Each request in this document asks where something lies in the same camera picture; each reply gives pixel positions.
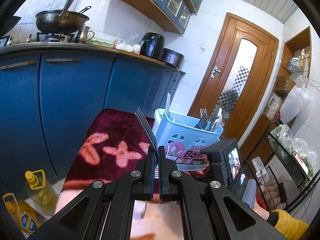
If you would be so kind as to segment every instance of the black wok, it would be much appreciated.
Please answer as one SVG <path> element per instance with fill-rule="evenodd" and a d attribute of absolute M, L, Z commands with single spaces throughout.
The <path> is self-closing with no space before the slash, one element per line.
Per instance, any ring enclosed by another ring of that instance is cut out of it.
<path fill-rule="evenodd" d="M 37 13 L 36 25 L 38 30 L 43 33 L 74 33 L 90 19 L 86 15 L 73 11 L 66 11 L 60 17 L 61 14 L 62 10 L 49 10 Z"/>

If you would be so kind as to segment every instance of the cooking oil bottle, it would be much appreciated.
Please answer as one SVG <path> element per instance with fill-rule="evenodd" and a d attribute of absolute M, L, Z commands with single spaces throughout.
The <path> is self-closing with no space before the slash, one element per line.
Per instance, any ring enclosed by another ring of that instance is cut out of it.
<path fill-rule="evenodd" d="M 10 201 L 9 196 L 12 196 L 14 201 Z M 19 227 L 27 234 L 30 235 L 36 231 L 46 221 L 41 214 L 26 202 L 17 200 L 13 193 L 4 194 L 2 199 L 7 211 L 14 217 Z"/>
<path fill-rule="evenodd" d="M 25 177 L 30 198 L 45 214 L 53 216 L 58 201 L 58 195 L 49 181 L 45 178 L 44 171 L 26 171 Z"/>

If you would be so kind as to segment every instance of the door handle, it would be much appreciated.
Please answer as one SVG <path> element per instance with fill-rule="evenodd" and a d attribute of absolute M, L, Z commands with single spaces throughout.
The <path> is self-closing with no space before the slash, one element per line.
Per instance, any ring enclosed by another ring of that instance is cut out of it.
<path fill-rule="evenodd" d="M 20 66 L 25 66 L 25 65 L 31 65 L 31 64 L 36 64 L 36 61 L 35 60 L 28 60 L 28 61 L 14 63 L 14 64 L 10 64 L 10 65 L 4 65 L 4 66 L 0 67 L 0 70 L 5 70 L 5 69 L 8 69 L 8 68 L 12 68 L 12 67 L 20 67 Z"/>
<path fill-rule="evenodd" d="M 211 73 L 211 78 L 214 78 L 214 74 L 216 72 L 221 73 L 221 70 L 218 69 L 218 66 L 214 66 L 212 73 Z"/>
<path fill-rule="evenodd" d="M 79 58 L 46 58 L 46 62 L 70 62 L 70 61 L 80 61 Z"/>

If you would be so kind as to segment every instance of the metal pitcher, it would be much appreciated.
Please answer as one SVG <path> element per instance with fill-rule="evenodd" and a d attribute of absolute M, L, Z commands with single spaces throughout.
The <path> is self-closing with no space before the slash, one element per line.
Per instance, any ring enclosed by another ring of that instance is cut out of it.
<path fill-rule="evenodd" d="M 73 43 L 81 43 L 81 44 L 85 44 L 87 41 L 91 40 L 95 33 L 94 31 L 89 31 L 90 27 L 89 26 L 83 26 L 81 27 L 75 34 L 75 36 L 72 38 L 72 42 Z M 88 33 L 92 32 L 93 36 L 92 38 L 88 39 Z"/>

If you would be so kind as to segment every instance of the cabinet handle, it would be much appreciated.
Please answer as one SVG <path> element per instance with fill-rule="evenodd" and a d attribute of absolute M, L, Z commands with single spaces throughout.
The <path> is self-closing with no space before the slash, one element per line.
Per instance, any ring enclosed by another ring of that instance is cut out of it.
<path fill-rule="evenodd" d="M 25 65 L 31 65 L 31 64 L 36 64 L 36 61 L 35 60 L 28 60 L 28 61 L 24 61 L 24 62 L 5 65 L 5 66 L 1 66 L 0 70 L 12 68 L 12 67 L 20 67 L 20 66 L 25 66 Z"/>
<path fill-rule="evenodd" d="M 152 68 L 152 67 L 147 67 L 147 66 L 144 66 L 144 68 L 150 69 L 150 70 L 156 70 L 157 69 L 157 68 Z"/>
<path fill-rule="evenodd" d="M 79 58 L 46 58 L 46 62 L 70 62 L 70 61 L 80 61 Z"/>

